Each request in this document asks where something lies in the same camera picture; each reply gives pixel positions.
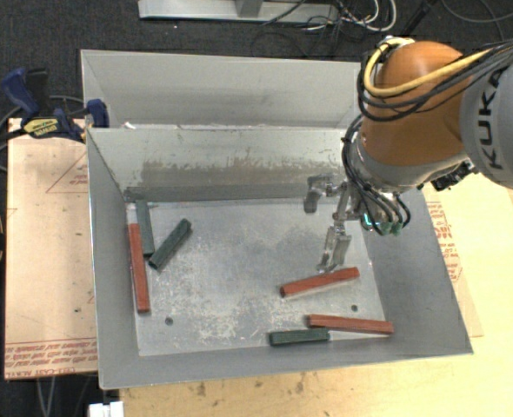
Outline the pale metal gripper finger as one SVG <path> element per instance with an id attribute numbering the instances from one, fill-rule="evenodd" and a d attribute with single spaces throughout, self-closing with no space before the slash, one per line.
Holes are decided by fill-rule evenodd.
<path id="1" fill-rule="evenodd" d="M 336 247 L 337 232 L 335 226 L 328 228 L 325 243 L 323 246 L 322 256 L 320 257 L 319 263 L 316 266 L 316 270 L 319 273 L 326 273 L 333 270 L 337 263 L 335 259 L 335 247 Z"/>
<path id="2" fill-rule="evenodd" d="M 350 243 L 350 235 L 334 236 L 330 250 L 329 271 L 333 271 L 336 267 L 341 266 L 344 263 Z"/>

